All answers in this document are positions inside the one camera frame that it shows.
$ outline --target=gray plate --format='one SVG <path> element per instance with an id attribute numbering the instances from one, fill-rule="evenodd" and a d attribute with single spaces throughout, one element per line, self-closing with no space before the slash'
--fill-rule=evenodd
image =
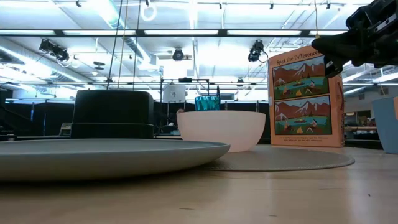
<path id="1" fill-rule="evenodd" d="M 0 142 L 0 180 L 88 180 L 156 174 L 218 159 L 229 145 L 157 139 Z"/>

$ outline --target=white bowl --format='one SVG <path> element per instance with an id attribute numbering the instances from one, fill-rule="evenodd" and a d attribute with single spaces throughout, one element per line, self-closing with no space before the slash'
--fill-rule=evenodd
<path id="1" fill-rule="evenodd" d="M 243 152 L 259 142 L 266 115 L 250 111 L 194 111 L 177 114 L 178 129 L 186 141 L 230 144 L 228 152 Z"/>

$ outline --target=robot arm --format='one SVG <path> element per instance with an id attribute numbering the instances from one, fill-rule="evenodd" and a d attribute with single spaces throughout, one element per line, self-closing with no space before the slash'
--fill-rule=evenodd
<path id="1" fill-rule="evenodd" d="M 374 0 L 351 15 L 346 25 L 348 32 L 312 42 L 325 56 L 328 78 L 342 72 L 349 61 L 376 68 L 398 65 L 398 0 Z"/>

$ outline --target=mountain illustration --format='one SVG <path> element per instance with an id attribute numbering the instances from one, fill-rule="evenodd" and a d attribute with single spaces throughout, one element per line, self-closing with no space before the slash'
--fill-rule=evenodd
<path id="1" fill-rule="evenodd" d="M 295 82 L 301 78 L 310 77 L 324 77 L 325 76 L 325 66 L 323 63 L 319 65 L 308 65 L 304 63 L 298 70 L 289 69 L 286 70 L 283 67 L 275 68 L 273 71 L 275 86 L 280 86 L 285 83 Z"/>
<path id="2" fill-rule="evenodd" d="M 278 110 L 275 111 L 275 120 L 299 118 L 302 116 L 329 116 L 330 105 L 327 103 L 311 103 L 306 101 L 303 106 L 289 106 L 286 103 L 279 103 Z"/>

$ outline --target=blue cup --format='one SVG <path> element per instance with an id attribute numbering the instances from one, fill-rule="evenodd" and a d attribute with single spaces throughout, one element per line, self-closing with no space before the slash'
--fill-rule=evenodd
<path id="1" fill-rule="evenodd" d="M 398 154 L 398 120 L 394 108 L 394 97 L 373 101 L 373 111 L 377 133 L 384 151 Z"/>
<path id="2" fill-rule="evenodd" d="M 217 96 L 198 96 L 195 98 L 197 111 L 220 110 L 220 100 Z"/>

